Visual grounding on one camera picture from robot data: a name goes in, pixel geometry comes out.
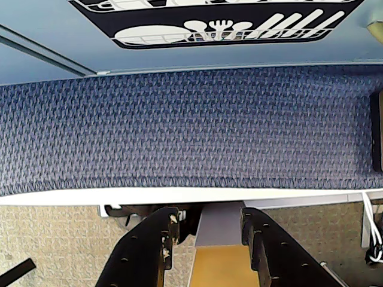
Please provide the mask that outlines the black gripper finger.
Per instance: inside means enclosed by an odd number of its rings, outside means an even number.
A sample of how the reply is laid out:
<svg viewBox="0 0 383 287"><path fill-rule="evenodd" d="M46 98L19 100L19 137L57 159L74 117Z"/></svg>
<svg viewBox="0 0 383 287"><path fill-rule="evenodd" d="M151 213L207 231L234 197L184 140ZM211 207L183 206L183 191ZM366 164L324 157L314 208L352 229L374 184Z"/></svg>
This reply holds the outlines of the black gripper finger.
<svg viewBox="0 0 383 287"><path fill-rule="evenodd" d="M179 236L178 208L155 211L117 242L96 286L163 286Z"/></svg>
<svg viewBox="0 0 383 287"><path fill-rule="evenodd" d="M346 286L261 210L241 210L241 240L260 286Z"/></svg>

